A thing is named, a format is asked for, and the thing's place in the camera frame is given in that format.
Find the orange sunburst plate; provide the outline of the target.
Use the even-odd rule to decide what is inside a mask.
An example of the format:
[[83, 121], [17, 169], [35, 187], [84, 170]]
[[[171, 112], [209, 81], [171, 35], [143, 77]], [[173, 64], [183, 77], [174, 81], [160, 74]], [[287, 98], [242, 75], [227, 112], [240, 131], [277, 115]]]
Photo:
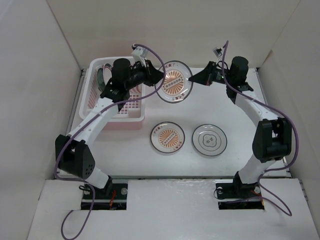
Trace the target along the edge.
[[160, 153], [173, 154], [179, 151], [186, 140], [184, 130], [171, 121], [158, 123], [150, 133], [151, 145]]
[[185, 100], [191, 93], [193, 76], [191, 69], [182, 61], [171, 60], [164, 64], [166, 76], [158, 96], [166, 103], [177, 104]]

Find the blue patterned small plate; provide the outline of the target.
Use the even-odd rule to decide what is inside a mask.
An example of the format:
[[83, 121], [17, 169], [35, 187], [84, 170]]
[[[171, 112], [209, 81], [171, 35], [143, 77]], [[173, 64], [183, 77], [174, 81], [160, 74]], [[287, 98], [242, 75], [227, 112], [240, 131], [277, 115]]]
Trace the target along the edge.
[[103, 70], [103, 68], [99, 68], [97, 70], [96, 80], [97, 80], [97, 83], [98, 83], [98, 89], [101, 92], [103, 92], [105, 87], [106, 87], [106, 84], [105, 84], [105, 81], [104, 81], [104, 70]]

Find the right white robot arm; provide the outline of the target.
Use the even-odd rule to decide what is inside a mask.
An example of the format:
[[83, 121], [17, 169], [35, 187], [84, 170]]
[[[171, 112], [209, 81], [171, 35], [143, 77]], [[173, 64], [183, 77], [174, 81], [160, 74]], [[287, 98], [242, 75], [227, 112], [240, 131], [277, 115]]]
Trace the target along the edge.
[[259, 180], [263, 174], [292, 150], [292, 127], [289, 121], [255, 102], [255, 92], [247, 83], [248, 71], [248, 60], [236, 56], [228, 69], [210, 61], [202, 71], [189, 78], [190, 82], [205, 86], [214, 82], [225, 84], [228, 98], [245, 112], [256, 127], [252, 157], [236, 172], [231, 183], [216, 184], [219, 200], [258, 196]]

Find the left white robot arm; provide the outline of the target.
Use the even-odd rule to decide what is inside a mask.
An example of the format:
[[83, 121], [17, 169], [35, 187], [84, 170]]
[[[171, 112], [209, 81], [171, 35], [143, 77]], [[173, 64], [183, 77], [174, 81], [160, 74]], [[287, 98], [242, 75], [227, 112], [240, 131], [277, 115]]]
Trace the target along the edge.
[[126, 58], [114, 61], [111, 77], [106, 83], [96, 105], [86, 118], [67, 135], [55, 140], [56, 168], [73, 175], [73, 180], [88, 185], [100, 198], [112, 192], [112, 178], [97, 166], [90, 145], [105, 125], [117, 115], [130, 99], [130, 90], [144, 84], [153, 87], [166, 76], [150, 60], [134, 64]]

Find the pink white dish rack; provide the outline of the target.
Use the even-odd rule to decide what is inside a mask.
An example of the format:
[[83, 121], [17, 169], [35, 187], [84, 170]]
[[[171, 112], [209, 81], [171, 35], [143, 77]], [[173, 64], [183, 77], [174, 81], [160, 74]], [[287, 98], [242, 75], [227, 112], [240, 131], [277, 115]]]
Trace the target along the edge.
[[[84, 90], [79, 107], [79, 116], [81, 119], [85, 119], [98, 102], [98, 98], [102, 93], [99, 90], [97, 82], [97, 71], [99, 68], [103, 68], [105, 63], [114, 65], [114, 61], [119, 57], [103, 57], [96, 58], [87, 69]], [[145, 120], [145, 101], [135, 100], [133, 102], [126, 103], [122, 110], [113, 117], [104, 127], [105, 131], [121, 131], [121, 130], [140, 130], [143, 127]]]

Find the white grey pattern plate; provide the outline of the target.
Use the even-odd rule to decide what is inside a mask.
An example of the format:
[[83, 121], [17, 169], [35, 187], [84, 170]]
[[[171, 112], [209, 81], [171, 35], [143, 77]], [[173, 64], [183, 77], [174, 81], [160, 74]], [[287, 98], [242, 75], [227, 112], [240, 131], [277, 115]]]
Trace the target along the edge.
[[228, 139], [220, 127], [213, 124], [203, 124], [193, 131], [192, 144], [200, 154], [216, 157], [226, 150]]

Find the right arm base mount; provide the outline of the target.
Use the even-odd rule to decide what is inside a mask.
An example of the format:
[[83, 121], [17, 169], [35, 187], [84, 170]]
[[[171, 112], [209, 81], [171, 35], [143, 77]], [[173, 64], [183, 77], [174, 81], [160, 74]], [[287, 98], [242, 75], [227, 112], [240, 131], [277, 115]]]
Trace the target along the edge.
[[216, 182], [215, 197], [219, 210], [264, 210], [257, 183], [237, 187], [231, 182]]

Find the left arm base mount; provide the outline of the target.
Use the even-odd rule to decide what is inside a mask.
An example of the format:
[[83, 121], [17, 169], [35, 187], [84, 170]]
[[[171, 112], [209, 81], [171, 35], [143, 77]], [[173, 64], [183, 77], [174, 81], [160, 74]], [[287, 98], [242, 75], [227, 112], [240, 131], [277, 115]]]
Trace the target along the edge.
[[[89, 210], [93, 193], [90, 187], [80, 185], [78, 187], [82, 191], [82, 200], [80, 203], [81, 210]], [[108, 210], [108, 211], [122, 211], [127, 209], [128, 184], [127, 183], [113, 183], [112, 189], [108, 195], [105, 195], [99, 189], [95, 189], [95, 200], [93, 203], [93, 210]]]

